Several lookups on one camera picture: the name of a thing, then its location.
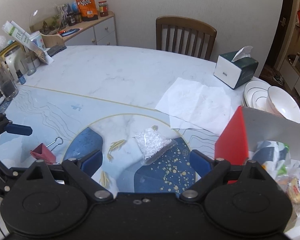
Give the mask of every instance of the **white plate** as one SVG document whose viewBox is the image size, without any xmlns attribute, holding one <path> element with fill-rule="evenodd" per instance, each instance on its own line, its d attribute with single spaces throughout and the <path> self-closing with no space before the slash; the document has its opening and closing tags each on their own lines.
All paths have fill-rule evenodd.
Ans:
<svg viewBox="0 0 300 240">
<path fill-rule="evenodd" d="M 246 100 L 244 99 L 244 95 L 242 93 L 242 105 L 243 106 L 247 106 Z"/>
<path fill-rule="evenodd" d="M 259 109 L 262 111 L 266 110 L 266 100 L 267 100 L 268 92 L 265 90 L 256 91 L 252 95 L 252 106 L 255 109 Z"/>
<path fill-rule="evenodd" d="M 253 80 L 246 84 L 244 87 L 244 97 L 247 103 L 247 106 L 253 107 L 252 105 L 252 95 L 257 91 L 268 91 L 270 85 L 264 81 Z"/>
</svg>

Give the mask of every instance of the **plastic snack packaging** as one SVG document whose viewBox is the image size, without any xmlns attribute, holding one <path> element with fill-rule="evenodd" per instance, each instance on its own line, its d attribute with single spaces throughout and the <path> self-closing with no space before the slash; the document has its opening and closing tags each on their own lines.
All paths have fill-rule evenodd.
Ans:
<svg viewBox="0 0 300 240">
<path fill-rule="evenodd" d="M 175 140 L 160 135 L 154 128 L 137 133 L 135 139 L 143 154 L 142 165 L 153 163 L 177 143 Z"/>
<path fill-rule="evenodd" d="M 276 179 L 283 191 L 290 198 L 294 211 L 300 217 L 300 163 L 297 162 L 288 170 L 287 175 Z"/>
<path fill-rule="evenodd" d="M 98 20 L 98 11 L 95 0 L 75 0 L 84 22 Z"/>
<path fill-rule="evenodd" d="M 291 162 L 289 146 L 276 141 L 259 142 L 252 160 L 259 162 L 275 179 L 278 175 L 287 173 L 286 166 Z"/>
</svg>

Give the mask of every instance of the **orange snack bag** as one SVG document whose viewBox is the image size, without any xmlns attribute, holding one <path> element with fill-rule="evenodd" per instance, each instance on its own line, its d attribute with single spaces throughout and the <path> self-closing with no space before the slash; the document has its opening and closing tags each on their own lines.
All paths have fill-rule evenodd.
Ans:
<svg viewBox="0 0 300 240">
<path fill-rule="evenodd" d="M 94 0 L 75 0 L 79 7 L 84 22 L 97 20 L 98 11 Z"/>
</svg>

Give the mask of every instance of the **red binder clip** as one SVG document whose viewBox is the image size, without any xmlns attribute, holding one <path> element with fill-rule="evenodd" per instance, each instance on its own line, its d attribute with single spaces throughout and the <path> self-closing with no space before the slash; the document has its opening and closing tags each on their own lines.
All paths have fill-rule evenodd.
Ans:
<svg viewBox="0 0 300 240">
<path fill-rule="evenodd" d="M 52 144 L 54 144 L 57 139 L 61 139 L 61 143 L 58 143 L 55 147 L 57 147 L 60 144 L 63 144 L 63 139 L 61 137 L 57 137 L 54 142 L 50 143 L 49 145 L 45 146 L 43 143 L 41 143 L 36 149 L 30 151 L 30 154 L 36 158 L 37 160 L 44 160 L 47 164 L 54 164 L 56 163 L 56 157 L 52 153 L 53 147 L 51 150 L 48 149 L 48 147 Z"/>
</svg>

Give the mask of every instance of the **paper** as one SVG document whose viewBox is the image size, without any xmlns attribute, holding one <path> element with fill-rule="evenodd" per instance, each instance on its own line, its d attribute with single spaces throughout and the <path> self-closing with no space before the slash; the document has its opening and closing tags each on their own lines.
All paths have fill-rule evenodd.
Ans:
<svg viewBox="0 0 300 240">
<path fill-rule="evenodd" d="M 47 52 L 40 49 L 37 45 L 35 45 L 29 38 L 23 33 L 27 33 L 23 29 L 20 30 L 16 26 L 18 26 L 15 22 L 6 22 L 2 26 L 2 30 L 4 30 L 7 34 L 14 37 L 17 41 L 19 41 L 23 46 L 26 46 L 28 49 L 32 50 L 38 58 L 46 64 L 52 63 L 54 60 L 50 57 Z"/>
<path fill-rule="evenodd" d="M 231 62 L 235 62 L 241 58 L 244 57 L 251 57 L 250 52 L 253 49 L 252 46 L 245 46 L 242 49 L 240 49 L 237 54 L 235 54 L 234 58 L 231 60 Z"/>
<path fill-rule="evenodd" d="M 223 88 L 177 78 L 155 107 L 170 115 L 172 129 L 206 129 L 220 135 L 233 113 Z"/>
</svg>

